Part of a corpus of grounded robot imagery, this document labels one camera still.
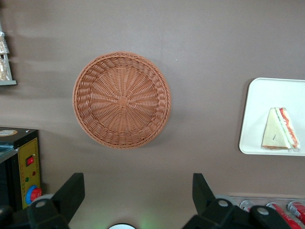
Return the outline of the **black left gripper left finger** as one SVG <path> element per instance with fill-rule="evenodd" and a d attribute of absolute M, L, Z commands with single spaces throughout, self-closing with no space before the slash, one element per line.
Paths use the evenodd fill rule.
<path fill-rule="evenodd" d="M 68 229 L 85 197 L 83 173 L 73 174 L 51 197 L 34 201 L 27 208 L 32 229 Z"/>

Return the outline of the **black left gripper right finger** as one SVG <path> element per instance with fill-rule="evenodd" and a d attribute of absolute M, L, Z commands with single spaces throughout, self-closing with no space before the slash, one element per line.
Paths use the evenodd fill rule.
<path fill-rule="evenodd" d="M 184 229 L 246 229 L 248 216 L 225 198 L 216 198 L 200 173 L 193 174 L 193 202 L 197 214 Z"/>

